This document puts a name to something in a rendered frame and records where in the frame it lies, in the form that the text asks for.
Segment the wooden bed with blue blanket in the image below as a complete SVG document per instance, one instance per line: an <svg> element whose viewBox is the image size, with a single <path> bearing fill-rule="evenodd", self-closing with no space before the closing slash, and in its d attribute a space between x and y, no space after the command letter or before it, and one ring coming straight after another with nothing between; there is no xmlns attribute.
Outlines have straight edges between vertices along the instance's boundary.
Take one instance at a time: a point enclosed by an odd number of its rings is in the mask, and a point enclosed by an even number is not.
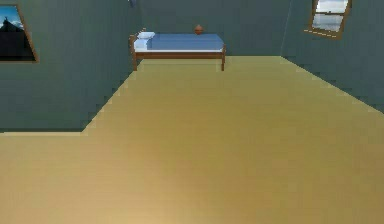
<svg viewBox="0 0 384 224"><path fill-rule="evenodd" d="M225 69L226 45L218 34L155 32L151 39L138 39L140 32L129 36L134 71L142 59L220 59L221 70Z"/></svg>

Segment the wooden framed window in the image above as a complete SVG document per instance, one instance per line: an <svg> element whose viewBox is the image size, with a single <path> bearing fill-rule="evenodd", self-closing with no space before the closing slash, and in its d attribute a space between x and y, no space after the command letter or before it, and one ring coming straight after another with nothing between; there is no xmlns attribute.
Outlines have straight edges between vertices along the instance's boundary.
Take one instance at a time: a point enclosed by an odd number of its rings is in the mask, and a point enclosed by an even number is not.
<svg viewBox="0 0 384 224"><path fill-rule="evenodd" d="M353 0L312 0L311 16L304 32L339 40L342 38Z"/></svg>

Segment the framed dark landscape picture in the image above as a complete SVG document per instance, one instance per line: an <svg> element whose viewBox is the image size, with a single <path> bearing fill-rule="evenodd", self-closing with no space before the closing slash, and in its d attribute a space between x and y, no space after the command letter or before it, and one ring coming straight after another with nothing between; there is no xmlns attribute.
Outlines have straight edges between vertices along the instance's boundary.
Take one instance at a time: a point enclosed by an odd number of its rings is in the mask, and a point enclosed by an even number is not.
<svg viewBox="0 0 384 224"><path fill-rule="evenodd" d="M38 54L17 3L0 3L0 63L37 63Z"/></svg>

